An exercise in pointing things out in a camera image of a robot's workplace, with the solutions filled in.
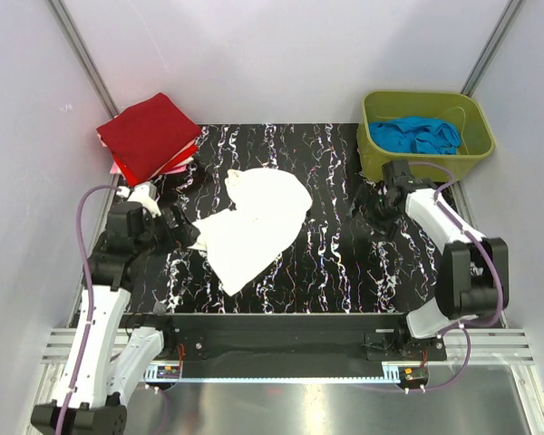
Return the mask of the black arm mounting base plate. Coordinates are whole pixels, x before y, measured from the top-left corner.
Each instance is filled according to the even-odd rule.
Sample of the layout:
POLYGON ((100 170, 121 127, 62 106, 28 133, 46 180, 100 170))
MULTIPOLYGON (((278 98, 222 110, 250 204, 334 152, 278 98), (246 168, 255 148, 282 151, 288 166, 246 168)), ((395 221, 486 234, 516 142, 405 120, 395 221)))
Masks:
POLYGON ((232 353, 246 355, 343 353, 369 361, 443 362, 445 345, 436 337, 409 335, 403 314, 126 314, 120 329, 167 329, 168 349, 181 345, 187 361, 232 353))

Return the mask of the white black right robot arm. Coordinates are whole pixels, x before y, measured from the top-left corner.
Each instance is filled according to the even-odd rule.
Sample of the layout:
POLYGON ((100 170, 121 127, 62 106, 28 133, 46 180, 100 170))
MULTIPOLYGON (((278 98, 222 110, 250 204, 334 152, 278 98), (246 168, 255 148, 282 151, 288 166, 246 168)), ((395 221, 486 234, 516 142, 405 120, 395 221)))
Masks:
POLYGON ((362 210, 382 237, 392 237, 402 217, 413 220, 441 254, 433 298, 404 314, 395 328, 403 342, 438 338, 452 328, 492 327, 509 302, 508 246, 469 225, 435 185, 388 188, 384 193, 359 188, 350 214, 362 210))

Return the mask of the white t-shirt with robot print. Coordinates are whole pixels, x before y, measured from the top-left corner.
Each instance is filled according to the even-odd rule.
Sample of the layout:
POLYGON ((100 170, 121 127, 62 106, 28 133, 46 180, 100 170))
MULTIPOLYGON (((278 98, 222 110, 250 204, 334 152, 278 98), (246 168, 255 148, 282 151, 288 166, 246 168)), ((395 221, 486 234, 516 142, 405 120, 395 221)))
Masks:
POLYGON ((295 175, 279 169, 230 169, 225 186, 235 208, 195 221, 191 247, 206 253, 232 296, 292 245, 313 200, 295 175))

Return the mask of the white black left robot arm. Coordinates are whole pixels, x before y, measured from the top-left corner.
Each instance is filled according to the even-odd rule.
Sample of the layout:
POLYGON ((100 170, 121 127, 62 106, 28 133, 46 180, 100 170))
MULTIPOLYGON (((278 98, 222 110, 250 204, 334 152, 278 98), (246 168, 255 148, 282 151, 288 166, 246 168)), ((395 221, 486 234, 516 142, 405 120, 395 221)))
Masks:
POLYGON ((176 326, 165 314, 136 318, 126 347, 113 351, 135 281, 147 259, 193 245, 199 231, 171 205, 152 211, 128 200, 113 205, 105 228, 83 262, 85 288, 79 322, 52 399, 33 408, 42 434, 122 434, 127 405, 158 356, 181 350, 176 326))

